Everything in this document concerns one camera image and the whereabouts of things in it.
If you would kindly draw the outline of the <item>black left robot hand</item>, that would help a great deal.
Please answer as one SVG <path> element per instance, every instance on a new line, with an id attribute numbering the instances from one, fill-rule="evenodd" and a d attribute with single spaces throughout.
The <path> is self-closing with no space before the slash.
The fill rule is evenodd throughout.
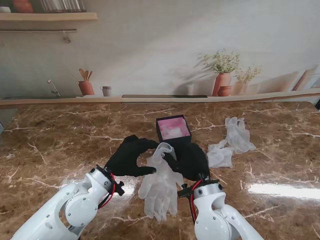
<path id="1" fill-rule="evenodd" d="M 156 149 L 159 143 L 136 135 L 126 137 L 117 151 L 111 156 L 104 168 L 115 176 L 140 177 L 154 174 L 157 170 L 152 166 L 138 166 L 138 157 L 147 150 Z"/>

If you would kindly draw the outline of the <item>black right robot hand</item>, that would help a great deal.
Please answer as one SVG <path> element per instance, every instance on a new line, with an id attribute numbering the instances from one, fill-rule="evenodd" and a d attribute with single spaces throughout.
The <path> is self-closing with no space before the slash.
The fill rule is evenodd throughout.
<path id="1" fill-rule="evenodd" d="M 207 156 L 196 143 L 174 142 L 171 146 L 176 158 L 166 152 L 162 158 L 173 172 L 182 174 L 190 181 L 199 181 L 210 176 Z"/>

